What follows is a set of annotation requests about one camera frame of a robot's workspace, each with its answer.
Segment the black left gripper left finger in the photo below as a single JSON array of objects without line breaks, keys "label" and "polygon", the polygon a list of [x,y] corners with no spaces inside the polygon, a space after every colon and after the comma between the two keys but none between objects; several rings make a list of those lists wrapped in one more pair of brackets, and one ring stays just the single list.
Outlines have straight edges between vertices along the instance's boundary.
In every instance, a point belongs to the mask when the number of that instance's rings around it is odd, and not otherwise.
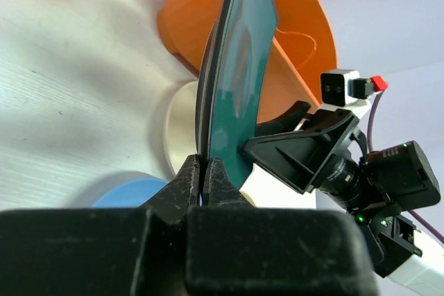
[{"label": "black left gripper left finger", "polygon": [[1,213],[2,295],[186,295],[181,227],[200,166],[138,208]]}]

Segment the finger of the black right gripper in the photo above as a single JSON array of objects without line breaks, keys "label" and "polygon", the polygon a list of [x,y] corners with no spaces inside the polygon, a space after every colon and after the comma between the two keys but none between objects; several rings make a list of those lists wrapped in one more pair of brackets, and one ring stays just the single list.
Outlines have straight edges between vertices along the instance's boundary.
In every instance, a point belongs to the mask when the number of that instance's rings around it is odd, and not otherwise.
[{"label": "finger of the black right gripper", "polygon": [[307,102],[296,101],[286,112],[280,116],[255,127],[255,136],[263,137],[285,132],[292,132],[308,113],[311,105]]}]

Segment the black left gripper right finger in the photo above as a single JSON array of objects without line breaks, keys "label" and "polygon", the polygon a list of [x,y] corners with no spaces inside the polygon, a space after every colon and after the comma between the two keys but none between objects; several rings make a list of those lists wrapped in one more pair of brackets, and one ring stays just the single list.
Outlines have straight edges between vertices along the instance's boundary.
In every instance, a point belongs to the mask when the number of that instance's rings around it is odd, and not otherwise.
[{"label": "black left gripper right finger", "polygon": [[186,217],[190,295],[377,295],[364,238],[338,211],[207,200]]}]

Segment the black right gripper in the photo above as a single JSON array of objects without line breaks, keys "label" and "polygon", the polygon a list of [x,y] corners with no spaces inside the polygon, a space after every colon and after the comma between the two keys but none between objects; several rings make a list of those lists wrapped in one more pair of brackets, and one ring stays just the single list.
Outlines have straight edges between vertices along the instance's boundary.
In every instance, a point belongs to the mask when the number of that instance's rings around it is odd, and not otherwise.
[{"label": "black right gripper", "polygon": [[319,109],[303,130],[249,139],[244,152],[294,191],[318,190],[360,225],[438,204],[438,180],[416,141],[368,152],[365,136],[358,162],[349,149],[359,118],[350,110]]}]

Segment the teal square plate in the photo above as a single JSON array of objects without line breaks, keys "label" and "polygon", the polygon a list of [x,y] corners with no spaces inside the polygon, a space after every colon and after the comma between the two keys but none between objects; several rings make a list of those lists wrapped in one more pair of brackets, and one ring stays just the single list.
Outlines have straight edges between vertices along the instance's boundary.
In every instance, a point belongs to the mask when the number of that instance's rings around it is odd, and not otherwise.
[{"label": "teal square plate", "polygon": [[253,169],[242,147],[253,138],[277,26],[273,0],[223,0],[198,79],[195,136],[200,157],[223,160],[240,188]]}]

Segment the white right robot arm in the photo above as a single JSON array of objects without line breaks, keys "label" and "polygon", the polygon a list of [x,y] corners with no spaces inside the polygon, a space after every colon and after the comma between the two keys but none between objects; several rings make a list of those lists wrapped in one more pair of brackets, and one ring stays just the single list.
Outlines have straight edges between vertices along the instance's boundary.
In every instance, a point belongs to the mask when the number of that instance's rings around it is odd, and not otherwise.
[{"label": "white right robot arm", "polygon": [[438,180],[415,141],[371,150],[353,108],[305,102],[255,128],[244,153],[294,191],[318,190],[350,214],[374,271],[420,295],[443,294],[443,247],[404,212],[437,204]]}]

